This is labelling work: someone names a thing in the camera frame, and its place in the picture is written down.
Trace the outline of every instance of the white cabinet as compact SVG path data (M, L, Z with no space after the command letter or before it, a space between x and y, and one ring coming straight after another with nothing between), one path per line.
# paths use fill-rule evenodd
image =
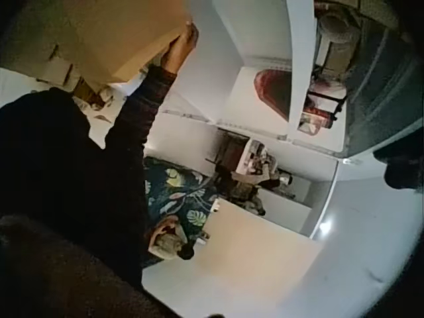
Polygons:
M310 207L266 189L259 189L258 197L266 211L264 219L293 232L299 233L302 230L303 224L311 212Z

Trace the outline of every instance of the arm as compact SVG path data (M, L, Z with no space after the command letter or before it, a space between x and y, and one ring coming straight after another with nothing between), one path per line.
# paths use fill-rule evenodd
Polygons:
M195 48L199 32L188 23L184 33L164 55L161 67L153 66L140 87L128 97L114 126L106 136L106 151L119 158L142 159L143 145L166 94L189 53Z
M143 145L163 103L176 78L158 66L152 66L146 79L136 91L128 96L114 126L106 136L106 151L119 156L141 156Z

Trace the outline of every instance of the bed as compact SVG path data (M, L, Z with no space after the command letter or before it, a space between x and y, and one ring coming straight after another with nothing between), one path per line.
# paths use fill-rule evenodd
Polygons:
M167 215L177 215L189 240L196 240L217 198L217 191L210 177L195 170L171 162L146 157L144 178L149 227L153 228ZM161 259L149 254L142 267L148 267Z

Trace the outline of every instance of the hand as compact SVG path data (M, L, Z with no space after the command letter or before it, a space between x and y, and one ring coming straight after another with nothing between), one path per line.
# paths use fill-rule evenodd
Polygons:
M177 74L190 52L196 47L199 30L192 22L187 22L184 32L173 41L169 50L162 57L164 70Z

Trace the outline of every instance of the leaf pattern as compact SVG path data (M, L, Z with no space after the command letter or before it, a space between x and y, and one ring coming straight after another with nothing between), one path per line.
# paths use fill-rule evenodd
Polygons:
M203 197L205 195L205 189L199 189L197 191L194 191L193 193L191 193L189 196L190 197Z
M185 196L186 194L184 192L177 192L177 193L173 193L172 195L170 195L170 199L171 200L176 200L179 199L183 196Z
M198 227L201 227L206 222L206 214L200 211L190 210L187 213L187 220Z
M144 181L144 189L146 190L146 194L150 193L151 187L152 187L152 184L149 181L145 180Z
M183 186L183 178L181 174L178 173L175 169L166 169L166 173L168 175L168 179L166 183L172 187L182 187Z
M196 171L192 171L192 174L196 178L197 182L199 182L199 184L201 184L201 182L203 181L203 176L199 172L196 172Z
M165 206L163 206L163 207L159 210L159 213L160 213L160 214L163 214L163 213L168 212L168 210L169 210L171 207L173 207L175 204L177 204L177 201L171 201L171 202L168 202L167 204L165 204Z
M209 202L214 202L218 198L218 195L214 194L209 198Z

